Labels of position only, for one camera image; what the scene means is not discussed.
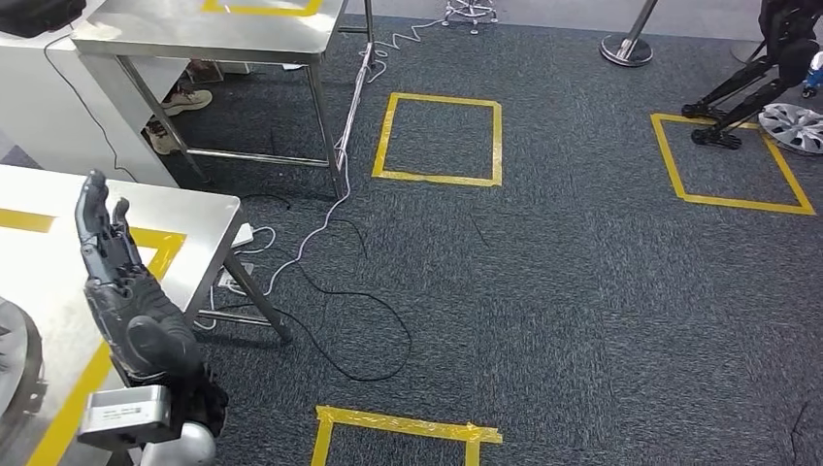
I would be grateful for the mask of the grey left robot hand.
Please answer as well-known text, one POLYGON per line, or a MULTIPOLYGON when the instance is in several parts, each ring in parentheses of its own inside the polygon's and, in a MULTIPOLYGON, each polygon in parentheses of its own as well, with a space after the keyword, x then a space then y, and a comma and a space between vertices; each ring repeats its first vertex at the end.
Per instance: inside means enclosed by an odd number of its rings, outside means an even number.
POLYGON ((105 175, 92 170, 75 208, 92 318, 130 376, 192 377, 204 364, 196 339, 140 256, 126 219, 129 201, 119 198, 109 211, 108 196, 105 175))

